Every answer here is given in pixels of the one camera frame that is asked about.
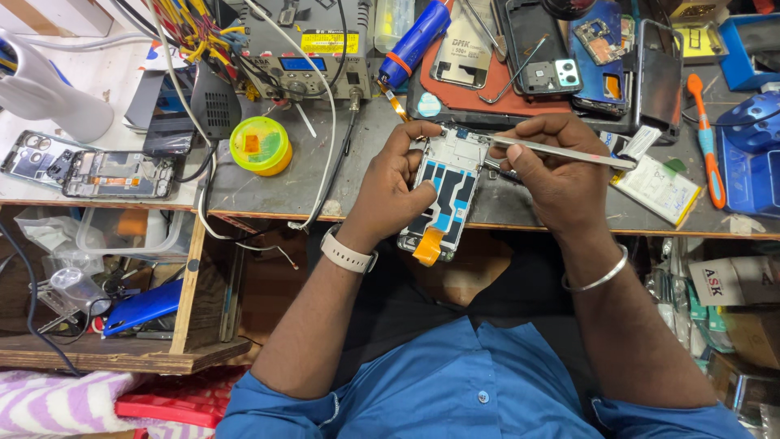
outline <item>white watch strap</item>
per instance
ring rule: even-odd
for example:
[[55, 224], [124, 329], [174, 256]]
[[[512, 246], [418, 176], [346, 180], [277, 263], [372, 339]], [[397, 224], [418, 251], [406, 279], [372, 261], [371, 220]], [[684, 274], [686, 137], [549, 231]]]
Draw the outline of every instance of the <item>white watch strap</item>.
[[350, 250], [338, 242], [332, 234], [325, 235], [325, 241], [322, 243], [322, 253], [337, 266], [356, 273], [368, 273], [371, 271], [374, 268], [373, 261], [377, 257], [376, 251], [371, 255], [364, 255]]

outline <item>smartwatch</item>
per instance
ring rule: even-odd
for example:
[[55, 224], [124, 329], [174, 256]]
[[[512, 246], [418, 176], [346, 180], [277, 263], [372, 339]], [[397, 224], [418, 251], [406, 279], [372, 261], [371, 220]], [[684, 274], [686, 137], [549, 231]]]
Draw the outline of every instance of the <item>smartwatch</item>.
[[325, 232], [325, 236], [320, 243], [322, 254], [327, 256], [337, 266], [349, 271], [361, 274], [370, 272], [379, 258], [379, 253], [373, 250], [370, 255], [364, 255], [347, 248], [336, 240], [334, 236], [340, 228], [341, 223], [337, 223]]

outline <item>blue sticker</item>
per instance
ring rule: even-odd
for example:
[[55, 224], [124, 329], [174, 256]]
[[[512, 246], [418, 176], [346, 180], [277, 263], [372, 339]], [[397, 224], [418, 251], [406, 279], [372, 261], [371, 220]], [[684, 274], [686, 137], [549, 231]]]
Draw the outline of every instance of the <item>blue sticker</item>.
[[425, 117], [436, 116], [441, 111], [441, 102], [439, 102], [436, 96], [426, 91], [420, 96], [420, 101], [417, 103], [417, 111]]

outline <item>blue heat gun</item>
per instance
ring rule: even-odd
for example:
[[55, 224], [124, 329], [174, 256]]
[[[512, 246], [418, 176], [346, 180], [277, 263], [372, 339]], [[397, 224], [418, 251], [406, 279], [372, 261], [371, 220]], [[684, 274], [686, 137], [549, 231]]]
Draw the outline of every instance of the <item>blue heat gun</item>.
[[379, 67], [379, 80], [395, 90], [412, 76], [425, 51], [444, 35], [452, 20], [446, 3], [432, 0]]

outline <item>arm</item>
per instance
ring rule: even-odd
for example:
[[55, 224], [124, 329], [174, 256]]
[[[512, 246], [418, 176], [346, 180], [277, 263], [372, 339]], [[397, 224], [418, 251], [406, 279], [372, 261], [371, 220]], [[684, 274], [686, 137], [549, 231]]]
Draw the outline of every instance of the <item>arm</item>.
[[[422, 151], [411, 139], [438, 136], [439, 125], [398, 125], [371, 163], [355, 205], [336, 239], [368, 255], [376, 244], [411, 223], [436, 200], [431, 182], [409, 191]], [[363, 276], [321, 258], [252, 365], [251, 373], [274, 391], [300, 399], [328, 394]]]
[[[502, 133], [577, 151], [608, 155], [607, 147], [574, 115], [543, 115]], [[606, 166], [542, 162], [513, 145], [502, 167], [514, 168], [534, 199], [534, 211], [561, 247], [572, 287], [588, 285], [622, 257], [605, 219]], [[691, 409], [717, 403], [707, 378], [658, 315], [651, 296], [629, 265], [610, 281], [573, 296], [585, 350], [604, 396], [662, 408]]]

